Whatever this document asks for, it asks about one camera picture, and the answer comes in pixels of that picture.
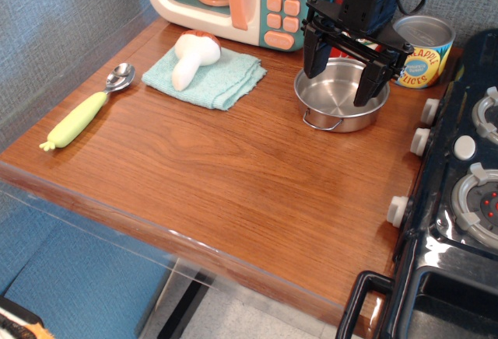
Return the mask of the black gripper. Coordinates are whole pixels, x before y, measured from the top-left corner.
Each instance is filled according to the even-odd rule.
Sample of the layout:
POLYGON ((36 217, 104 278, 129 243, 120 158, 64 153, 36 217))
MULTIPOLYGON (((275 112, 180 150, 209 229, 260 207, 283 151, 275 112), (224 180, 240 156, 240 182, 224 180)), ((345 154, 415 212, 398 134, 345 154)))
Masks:
POLYGON ((309 79, 326 68, 333 47, 365 64, 353 105, 363 107, 378 95, 389 79, 400 76, 406 58, 413 52, 392 27, 401 0, 307 0, 307 17, 302 22, 303 70, 309 79), (375 51, 358 39, 379 44, 375 51))

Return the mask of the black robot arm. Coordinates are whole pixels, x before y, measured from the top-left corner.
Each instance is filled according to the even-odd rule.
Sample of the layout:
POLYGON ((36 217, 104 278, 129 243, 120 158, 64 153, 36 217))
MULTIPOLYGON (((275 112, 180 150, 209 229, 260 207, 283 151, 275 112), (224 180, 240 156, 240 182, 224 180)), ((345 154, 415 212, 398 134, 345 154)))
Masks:
POLYGON ((302 23, 303 70, 320 75, 333 48, 365 64, 353 104, 365 106, 392 79, 398 79, 414 51, 392 26, 400 0, 307 0, 302 23))

